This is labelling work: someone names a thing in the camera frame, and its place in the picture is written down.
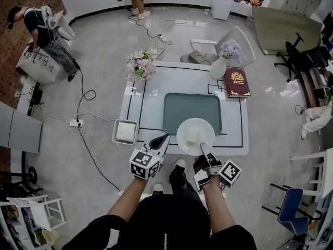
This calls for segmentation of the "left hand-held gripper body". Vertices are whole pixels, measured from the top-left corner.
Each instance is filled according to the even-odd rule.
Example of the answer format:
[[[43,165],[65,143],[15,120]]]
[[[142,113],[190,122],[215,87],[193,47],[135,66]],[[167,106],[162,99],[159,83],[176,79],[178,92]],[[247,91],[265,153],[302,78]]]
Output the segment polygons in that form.
[[[162,167],[163,155],[161,150],[152,149],[147,144],[134,149],[129,160],[131,173],[141,179],[154,177]]]

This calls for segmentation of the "white round plate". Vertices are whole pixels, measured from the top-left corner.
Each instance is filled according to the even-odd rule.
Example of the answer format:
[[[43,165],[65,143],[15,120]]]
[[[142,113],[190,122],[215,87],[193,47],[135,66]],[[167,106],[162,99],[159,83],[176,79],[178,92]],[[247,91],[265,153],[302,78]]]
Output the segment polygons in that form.
[[[198,141],[194,145],[189,145],[186,142],[186,131],[190,127],[195,127],[199,130],[200,135]],[[202,151],[200,144],[205,142],[209,147],[213,146],[215,141],[215,132],[212,126],[205,120],[200,118],[190,118],[185,120],[178,128],[176,133],[177,144],[187,155],[200,156]]]

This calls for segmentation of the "white cube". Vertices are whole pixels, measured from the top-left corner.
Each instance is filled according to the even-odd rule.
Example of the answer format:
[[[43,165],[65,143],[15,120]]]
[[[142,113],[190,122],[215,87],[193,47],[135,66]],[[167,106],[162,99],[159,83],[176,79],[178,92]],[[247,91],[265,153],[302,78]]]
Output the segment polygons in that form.
[[[200,135],[199,130],[195,127],[190,127],[186,131],[186,142],[189,145],[194,145],[198,141],[198,136]]]

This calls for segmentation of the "person's right forearm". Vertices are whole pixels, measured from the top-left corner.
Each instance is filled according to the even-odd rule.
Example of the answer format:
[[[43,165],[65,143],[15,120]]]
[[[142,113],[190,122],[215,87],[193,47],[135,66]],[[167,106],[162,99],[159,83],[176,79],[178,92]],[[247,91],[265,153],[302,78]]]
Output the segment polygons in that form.
[[[230,214],[220,188],[220,177],[211,176],[203,187],[207,209],[210,216],[212,233],[234,226],[236,223]]]

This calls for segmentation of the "person's black trousers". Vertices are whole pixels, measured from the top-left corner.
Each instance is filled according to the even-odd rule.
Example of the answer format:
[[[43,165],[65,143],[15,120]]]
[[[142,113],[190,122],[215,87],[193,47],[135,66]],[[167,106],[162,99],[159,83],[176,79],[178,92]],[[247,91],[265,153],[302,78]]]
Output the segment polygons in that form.
[[[201,199],[188,182],[185,174],[185,168],[180,165],[175,165],[173,171],[170,173],[169,182],[172,187],[173,194],[162,194],[161,192],[153,192],[152,197],[163,198],[166,201],[173,202],[196,202],[201,203]]]

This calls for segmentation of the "green tray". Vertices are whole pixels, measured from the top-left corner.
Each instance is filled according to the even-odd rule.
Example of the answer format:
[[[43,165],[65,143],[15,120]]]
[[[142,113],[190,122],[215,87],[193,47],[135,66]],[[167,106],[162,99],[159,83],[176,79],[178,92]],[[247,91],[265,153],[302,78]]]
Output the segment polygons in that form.
[[[215,95],[168,93],[164,97],[163,130],[175,134],[191,118],[207,121],[215,134],[222,131],[220,99]]]

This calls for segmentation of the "white square container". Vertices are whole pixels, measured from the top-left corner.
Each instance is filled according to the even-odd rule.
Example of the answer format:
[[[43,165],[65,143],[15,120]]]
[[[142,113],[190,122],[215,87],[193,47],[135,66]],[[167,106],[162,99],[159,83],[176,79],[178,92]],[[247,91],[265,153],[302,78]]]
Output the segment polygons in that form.
[[[116,133],[117,133],[117,128],[118,128],[118,124],[119,122],[128,122],[128,123],[135,123],[136,124],[136,133],[135,133],[135,138],[134,138],[134,142],[130,143],[130,142],[125,142],[125,141],[118,141],[116,139]],[[112,134],[112,141],[115,142],[116,144],[125,144],[125,145],[133,145],[136,143],[137,140],[137,135],[138,135],[138,123],[136,121],[131,121],[131,120],[123,120],[123,119],[117,119],[114,123],[114,128],[113,128],[113,134]]]

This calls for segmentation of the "person's black shirt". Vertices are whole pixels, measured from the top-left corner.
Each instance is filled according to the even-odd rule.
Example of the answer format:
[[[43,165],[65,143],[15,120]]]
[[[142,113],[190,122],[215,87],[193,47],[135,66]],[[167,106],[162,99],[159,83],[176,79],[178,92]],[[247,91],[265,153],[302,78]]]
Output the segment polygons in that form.
[[[142,200],[129,221],[93,220],[62,250],[257,250],[253,236],[235,225],[212,234],[202,202],[171,194]]]

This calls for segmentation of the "pink flower bouquet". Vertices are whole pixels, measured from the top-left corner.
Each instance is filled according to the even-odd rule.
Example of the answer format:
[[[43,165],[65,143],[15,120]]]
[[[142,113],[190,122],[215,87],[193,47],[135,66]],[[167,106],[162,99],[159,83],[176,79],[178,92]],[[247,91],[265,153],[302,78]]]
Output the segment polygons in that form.
[[[135,51],[127,55],[126,67],[131,81],[146,81],[156,73],[159,52],[156,48]]]

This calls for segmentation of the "grey box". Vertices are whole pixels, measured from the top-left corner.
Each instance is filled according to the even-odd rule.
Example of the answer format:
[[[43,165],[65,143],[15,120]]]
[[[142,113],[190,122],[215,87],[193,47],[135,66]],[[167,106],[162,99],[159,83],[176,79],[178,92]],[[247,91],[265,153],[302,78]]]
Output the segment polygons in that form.
[[[188,59],[194,64],[203,64],[204,56],[199,51],[193,51],[188,55]]]

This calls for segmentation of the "white desk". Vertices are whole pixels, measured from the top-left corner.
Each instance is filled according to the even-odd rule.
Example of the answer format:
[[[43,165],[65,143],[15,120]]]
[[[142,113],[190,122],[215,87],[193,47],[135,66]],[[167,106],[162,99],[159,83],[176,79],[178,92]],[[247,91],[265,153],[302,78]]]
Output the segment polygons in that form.
[[[314,183],[317,184],[316,191],[304,190],[303,194],[325,198],[333,190],[333,148],[313,154],[291,156],[289,160],[294,161],[313,158],[323,158],[323,162],[316,165],[316,167],[322,168],[322,178],[314,180]]]

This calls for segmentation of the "white shelf rack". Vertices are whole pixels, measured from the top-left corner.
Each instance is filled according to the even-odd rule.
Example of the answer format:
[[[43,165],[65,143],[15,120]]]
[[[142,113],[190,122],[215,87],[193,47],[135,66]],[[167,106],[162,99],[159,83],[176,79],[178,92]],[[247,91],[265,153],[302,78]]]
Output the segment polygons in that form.
[[[8,197],[0,202],[0,250],[54,250],[42,230],[58,230],[66,223],[60,198]]]

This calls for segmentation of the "black office chair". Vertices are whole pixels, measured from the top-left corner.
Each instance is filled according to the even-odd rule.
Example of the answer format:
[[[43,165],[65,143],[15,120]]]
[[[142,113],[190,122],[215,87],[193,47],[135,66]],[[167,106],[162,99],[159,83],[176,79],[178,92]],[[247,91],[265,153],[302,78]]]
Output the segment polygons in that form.
[[[274,63],[274,66],[284,66],[288,68],[289,76],[287,82],[289,83],[292,78],[292,73],[294,78],[299,77],[300,72],[310,72],[313,68],[325,68],[328,67],[328,61],[333,59],[331,53],[325,46],[316,46],[307,51],[298,51],[297,45],[300,41],[304,42],[303,38],[296,32],[297,39],[291,44],[289,41],[285,43],[287,58],[278,52],[277,57],[283,59],[283,63]]]

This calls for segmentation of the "white cabinet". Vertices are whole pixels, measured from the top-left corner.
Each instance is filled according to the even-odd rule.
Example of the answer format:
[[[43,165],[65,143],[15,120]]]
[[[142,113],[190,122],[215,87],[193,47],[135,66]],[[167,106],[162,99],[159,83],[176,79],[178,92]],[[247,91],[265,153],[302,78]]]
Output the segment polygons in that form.
[[[22,69],[28,76],[40,84],[53,83],[58,80],[66,80],[67,74],[62,66],[57,64],[42,49],[28,51],[28,46],[22,52],[16,68]]]

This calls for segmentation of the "beige board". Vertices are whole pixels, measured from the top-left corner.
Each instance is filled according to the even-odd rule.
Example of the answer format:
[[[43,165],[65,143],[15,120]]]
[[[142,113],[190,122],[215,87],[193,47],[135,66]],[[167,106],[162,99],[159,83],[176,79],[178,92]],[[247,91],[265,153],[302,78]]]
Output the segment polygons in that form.
[[[280,9],[252,8],[258,45],[265,55],[286,54],[286,42],[294,43],[298,35],[302,40],[297,44],[298,51],[316,47],[322,24],[311,18]]]

